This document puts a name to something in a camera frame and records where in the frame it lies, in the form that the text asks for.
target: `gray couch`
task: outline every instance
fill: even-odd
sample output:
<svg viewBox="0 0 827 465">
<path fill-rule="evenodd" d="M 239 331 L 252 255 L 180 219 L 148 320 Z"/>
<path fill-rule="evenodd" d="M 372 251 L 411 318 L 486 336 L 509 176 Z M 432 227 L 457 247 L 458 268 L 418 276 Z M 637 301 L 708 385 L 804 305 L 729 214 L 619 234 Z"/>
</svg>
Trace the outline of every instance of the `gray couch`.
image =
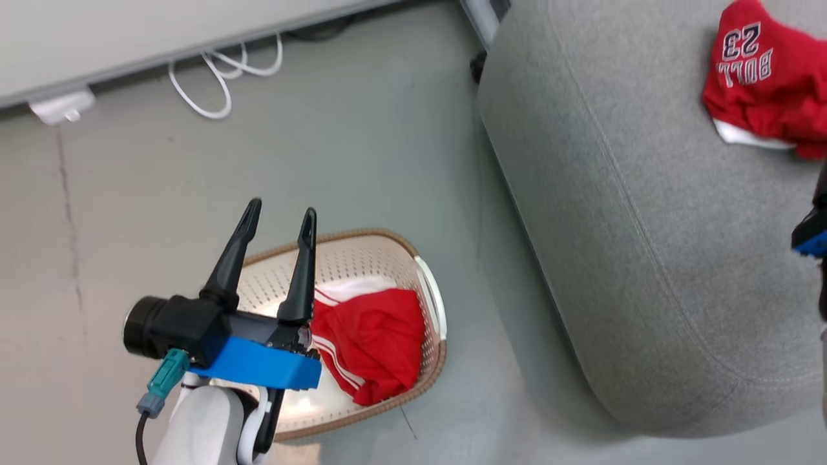
<svg viewBox="0 0 827 465">
<path fill-rule="evenodd" d="M 594 393 L 648 434 L 729 434 L 820 402 L 818 167 L 724 144 L 700 101 L 729 0 L 524 0 L 480 113 Z M 827 2 L 767 0 L 827 36 Z"/>
</svg>

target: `red clothing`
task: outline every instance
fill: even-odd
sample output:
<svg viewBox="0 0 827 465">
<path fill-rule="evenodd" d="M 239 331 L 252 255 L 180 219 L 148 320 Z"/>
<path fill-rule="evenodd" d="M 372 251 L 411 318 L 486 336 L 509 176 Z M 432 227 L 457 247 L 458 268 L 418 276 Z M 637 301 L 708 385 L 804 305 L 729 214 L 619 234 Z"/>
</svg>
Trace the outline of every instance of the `red clothing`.
<svg viewBox="0 0 827 465">
<path fill-rule="evenodd" d="M 416 292 L 388 289 L 335 306 L 316 299 L 310 329 L 325 367 L 358 405 L 379 403 L 416 384 L 425 339 Z"/>
<path fill-rule="evenodd" d="M 827 156 L 827 41 L 772 19 L 758 0 L 724 10 L 703 101 L 713 118 Z"/>
</svg>

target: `laundry basket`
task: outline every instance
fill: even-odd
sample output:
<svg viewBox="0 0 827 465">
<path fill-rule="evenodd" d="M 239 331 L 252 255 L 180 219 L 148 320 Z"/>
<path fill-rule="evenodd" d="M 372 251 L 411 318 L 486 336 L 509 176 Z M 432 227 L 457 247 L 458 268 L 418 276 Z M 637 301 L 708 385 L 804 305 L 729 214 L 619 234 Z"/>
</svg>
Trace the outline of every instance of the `laundry basket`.
<svg viewBox="0 0 827 465">
<path fill-rule="evenodd" d="M 296 246 L 290 245 L 247 258 L 238 283 L 238 309 L 275 316 L 287 296 L 297 255 Z M 365 407 L 354 404 L 323 366 L 318 389 L 284 393 L 275 440 L 322 433 L 391 410 L 427 391 L 442 371 L 447 350 L 445 309 L 437 282 L 416 249 L 398 234 L 381 229 L 318 236 L 316 286 L 360 276 L 390 278 L 397 287 L 416 292 L 425 320 L 416 385 L 402 395 Z M 257 397 L 257 389 L 245 388 Z"/>
</svg>

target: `white basket handle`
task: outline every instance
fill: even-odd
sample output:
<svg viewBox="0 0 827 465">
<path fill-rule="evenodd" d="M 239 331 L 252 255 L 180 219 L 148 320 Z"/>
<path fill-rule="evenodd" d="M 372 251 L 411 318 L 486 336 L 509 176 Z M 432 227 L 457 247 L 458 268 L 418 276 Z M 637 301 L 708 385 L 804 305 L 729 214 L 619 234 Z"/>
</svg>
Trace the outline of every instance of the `white basket handle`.
<svg viewBox="0 0 827 465">
<path fill-rule="evenodd" d="M 414 260 L 419 266 L 419 270 L 422 272 L 421 277 L 424 278 L 423 280 L 428 288 L 428 303 L 432 306 L 432 313 L 437 316 L 439 340 L 444 341 L 448 332 L 448 324 L 445 320 L 445 305 L 442 303 L 442 294 L 439 293 L 437 280 L 434 279 L 433 273 L 431 272 L 431 269 L 428 268 L 428 264 L 425 263 L 425 260 L 423 260 L 420 256 L 415 256 Z"/>
</svg>

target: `camera lens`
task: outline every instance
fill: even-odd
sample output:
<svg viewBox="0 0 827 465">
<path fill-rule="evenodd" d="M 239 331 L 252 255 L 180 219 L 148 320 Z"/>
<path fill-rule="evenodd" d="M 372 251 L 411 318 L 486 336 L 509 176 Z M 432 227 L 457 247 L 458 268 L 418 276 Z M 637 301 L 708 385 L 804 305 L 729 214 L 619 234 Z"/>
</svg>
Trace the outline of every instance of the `camera lens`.
<svg viewBox="0 0 827 465">
<path fill-rule="evenodd" d="M 123 323 L 123 345 L 129 353 L 149 358 L 160 358 L 149 339 L 149 328 L 152 320 L 164 308 L 167 299 L 158 297 L 144 297 L 132 307 Z"/>
</svg>

